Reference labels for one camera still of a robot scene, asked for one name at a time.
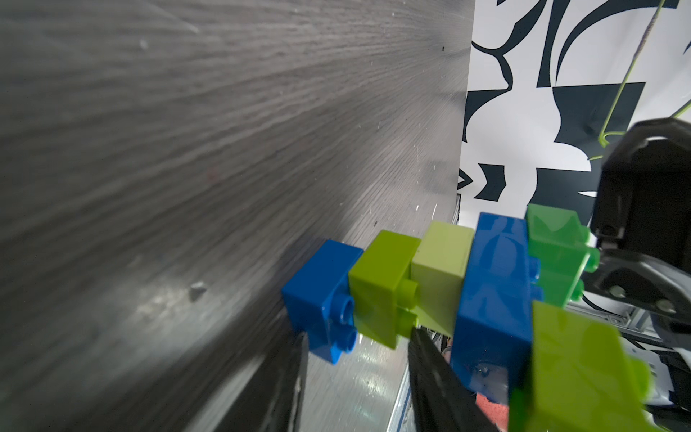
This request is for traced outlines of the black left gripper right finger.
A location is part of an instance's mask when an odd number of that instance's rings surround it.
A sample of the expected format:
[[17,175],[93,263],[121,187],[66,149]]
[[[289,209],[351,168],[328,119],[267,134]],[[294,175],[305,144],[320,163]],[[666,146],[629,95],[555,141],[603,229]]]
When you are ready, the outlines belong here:
[[410,391],[418,431],[496,431],[475,395],[457,379],[424,329],[413,329],[408,344]]

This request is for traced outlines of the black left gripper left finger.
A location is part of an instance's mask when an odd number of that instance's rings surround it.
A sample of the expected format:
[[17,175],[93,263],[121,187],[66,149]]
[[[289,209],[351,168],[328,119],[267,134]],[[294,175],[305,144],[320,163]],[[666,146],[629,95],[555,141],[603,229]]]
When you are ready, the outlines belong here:
[[309,363],[309,338],[288,338],[259,365],[217,431],[298,431]]

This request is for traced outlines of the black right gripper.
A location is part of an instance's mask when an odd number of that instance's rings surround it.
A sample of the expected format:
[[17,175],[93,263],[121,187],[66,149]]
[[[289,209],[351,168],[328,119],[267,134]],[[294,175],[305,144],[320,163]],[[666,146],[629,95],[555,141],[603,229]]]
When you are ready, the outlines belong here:
[[661,260],[690,258],[688,122],[638,122],[606,150],[590,230],[620,250],[581,275],[587,292],[690,323],[690,275]]

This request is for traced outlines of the blue long lego brick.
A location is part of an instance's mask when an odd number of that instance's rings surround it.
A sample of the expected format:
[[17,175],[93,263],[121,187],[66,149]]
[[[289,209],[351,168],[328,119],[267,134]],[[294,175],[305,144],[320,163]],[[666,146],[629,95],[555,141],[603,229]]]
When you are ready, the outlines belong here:
[[456,313],[451,367],[464,387],[508,404],[533,345],[541,263],[528,250],[527,222],[482,212]]

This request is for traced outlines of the green lego brick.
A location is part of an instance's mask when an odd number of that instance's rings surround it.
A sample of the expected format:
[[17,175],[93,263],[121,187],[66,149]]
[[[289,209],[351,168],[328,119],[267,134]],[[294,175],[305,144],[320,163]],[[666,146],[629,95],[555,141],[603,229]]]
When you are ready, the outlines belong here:
[[588,244],[590,229],[573,210],[530,203],[525,213],[528,249],[541,262],[543,301],[565,308],[583,297],[583,273],[599,268],[600,251]]

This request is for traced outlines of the blue small lego brick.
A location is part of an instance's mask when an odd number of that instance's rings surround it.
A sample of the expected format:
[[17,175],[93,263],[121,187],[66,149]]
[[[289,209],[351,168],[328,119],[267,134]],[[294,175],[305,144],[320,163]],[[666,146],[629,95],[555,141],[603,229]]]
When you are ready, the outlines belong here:
[[361,248],[328,240],[282,288],[293,330],[307,333],[311,353],[331,365],[356,346],[348,273],[362,255]]

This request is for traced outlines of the light lime lego brick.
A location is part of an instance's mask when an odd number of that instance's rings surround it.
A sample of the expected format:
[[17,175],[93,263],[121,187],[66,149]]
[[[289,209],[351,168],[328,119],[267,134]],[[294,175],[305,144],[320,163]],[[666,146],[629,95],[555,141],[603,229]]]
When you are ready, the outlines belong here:
[[442,221],[429,225],[410,268],[419,285],[414,313],[420,326],[453,336],[473,238],[471,228]]

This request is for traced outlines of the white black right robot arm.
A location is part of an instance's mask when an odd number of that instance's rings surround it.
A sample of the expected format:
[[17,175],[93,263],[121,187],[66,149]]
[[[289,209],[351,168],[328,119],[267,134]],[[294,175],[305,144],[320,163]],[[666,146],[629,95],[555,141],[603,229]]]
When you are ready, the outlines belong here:
[[586,291],[651,315],[669,372],[668,402],[652,415],[690,428],[690,125],[638,122],[605,151],[590,230],[599,268]]

